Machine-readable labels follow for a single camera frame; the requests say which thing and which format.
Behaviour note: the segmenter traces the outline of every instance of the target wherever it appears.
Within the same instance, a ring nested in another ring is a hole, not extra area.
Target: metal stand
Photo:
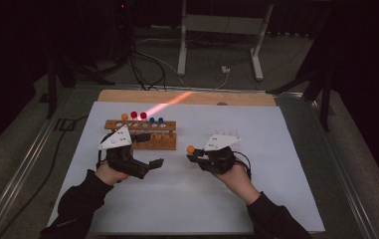
[[[192,15],[186,13],[186,0],[182,2],[182,26],[179,63],[177,65],[177,75],[185,75],[186,67],[186,31],[203,31],[218,33],[237,33],[258,35],[258,42],[255,48],[250,50],[252,65],[255,71],[255,79],[264,79],[258,54],[263,44],[267,32],[268,23],[274,5],[269,5],[263,19],[258,18],[237,18],[221,16]]]

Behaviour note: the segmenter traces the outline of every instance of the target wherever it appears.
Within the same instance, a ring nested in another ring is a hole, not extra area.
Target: wooden block
[[[150,141],[134,142],[132,144],[133,148],[149,150],[176,150],[176,121],[165,121],[165,126],[160,126],[157,124],[156,127],[153,127],[149,121],[108,119],[105,122],[104,128],[116,131],[126,124],[130,134],[151,133]]]

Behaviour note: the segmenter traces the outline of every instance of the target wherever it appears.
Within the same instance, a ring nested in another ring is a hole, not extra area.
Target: table leg
[[[177,65],[177,75],[185,75],[186,67],[186,0],[182,0],[182,30],[180,39],[179,63]]]
[[[273,11],[274,5],[269,5],[267,8],[266,15],[264,16],[263,22],[261,24],[261,30],[258,35],[258,42],[255,48],[251,48],[251,60],[254,67],[255,79],[261,81],[264,79],[263,70],[261,69],[260,59],[258,58],[258,53],[260,52],[260,47],[263,44],[264,37],[267,33],[267,27],[270,20],[271,12]]]

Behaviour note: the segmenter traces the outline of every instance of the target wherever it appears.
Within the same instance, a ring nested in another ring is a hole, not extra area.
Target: black sleeve
[[[290,215],[284,206],[276,206],[266,195],[251,205],[248,213],[257,238],[311,239],[310,234]]]
[[[86,238],[94,212],[104,205],[105,195],[113,186],[101,181],[92,170],[79,186],[73,186],[62,196],[59,216],[50,227],[41,231],[40,238]]]

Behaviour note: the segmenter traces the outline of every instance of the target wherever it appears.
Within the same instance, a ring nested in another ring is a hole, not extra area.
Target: orange ball
[[[188,153],[192,154],[195,152],[195,147],[193,145],[189,145],[186,150],[188,151]]]
[[[127,114],[121,114],[121,119],[127,120],[127,119],[129,119],[129,116]]]

